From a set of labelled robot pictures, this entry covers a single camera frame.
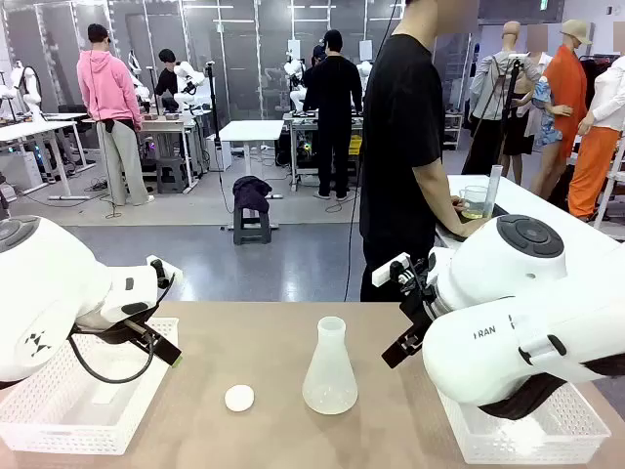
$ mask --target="pink hoodie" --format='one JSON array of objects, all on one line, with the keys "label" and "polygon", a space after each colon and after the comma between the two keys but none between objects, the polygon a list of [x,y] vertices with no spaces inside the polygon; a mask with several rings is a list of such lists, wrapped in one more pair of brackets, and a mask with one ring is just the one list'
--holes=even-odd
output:
[{"label": "pink hoodie", "polygon": [[141,126],[135,87],[123,62],[109,52],[83,51],[76,71],[82,100],[92,118],[133,119]]}]

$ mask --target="black marking on robot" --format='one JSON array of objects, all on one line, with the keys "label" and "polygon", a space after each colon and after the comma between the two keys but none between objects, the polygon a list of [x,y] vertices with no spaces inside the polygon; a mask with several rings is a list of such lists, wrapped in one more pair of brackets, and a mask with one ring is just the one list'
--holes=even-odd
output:
[{"label": "black marking on robot", "polygon": [[474,332],[473,333],[473,338],[478,340],[478,339],[481,339],[482,337],[485,337],[487,335],[494,334],[495,332],[496,332],[495,331],[495,326],[492,325],[490,327],[487,327],[484,330],[479,330],[478,332]]},{"label": "black marking on robot", "polygon": [[30,355],[31,358],[33,358],[35,355],[37,355],[42,350],[52,349],[52,347],[49,346],[49,345],[44,345],[44,344],[40,344],[39,343],[39,342],[41,342],[41,337],[43,336],[43,334],[45,332],[46,332],[45,330],[42,330],[40,334],[30,334],[30,336],[26,337],[26,340],[24,341],[24,344],[27,344],[29,340],[32,340],[35,343],[35,345],[37,346],[37,350],[34,351]]}]

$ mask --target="stool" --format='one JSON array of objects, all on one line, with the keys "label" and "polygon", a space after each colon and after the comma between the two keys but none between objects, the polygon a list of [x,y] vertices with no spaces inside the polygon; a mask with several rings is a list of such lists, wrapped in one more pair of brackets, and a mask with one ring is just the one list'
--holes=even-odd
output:
[{"label": "stool", "polygon": [[182,193],[188,186],[185,162],[180,158],[156,160],[158,193]]},{"label": "stool", "polygon": [[[271,226],[269,213],[259,213],[258,217],[244,217],[243,209],[234,207],[234,244],[240,246],[243,242],[260,238],[262,244],[271,242]],[[245,225],[261,224],[260,228],[245,228]]]}]

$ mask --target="perforated basket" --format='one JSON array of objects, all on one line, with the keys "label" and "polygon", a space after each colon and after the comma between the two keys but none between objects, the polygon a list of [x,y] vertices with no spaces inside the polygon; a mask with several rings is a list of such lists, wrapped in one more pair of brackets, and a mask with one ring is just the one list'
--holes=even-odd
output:
[{"label": "perforated basket", "polygon": [[[178,320],[159,318],[148,324],[178,345]],[[91,368],[106,377],[135,374],[147,359],[131,344],[112,346],[89,335],[75,339]],[[65,343],[0,404],[0,437],[15,451],[123,454],[168,367],[154,358],[141,378],[105,384],[83,369]]]},{"label": "perforated basket", "polygon": [[586,464],[611,435],[570,384],[516,422],[438,395],[469,464]]}]

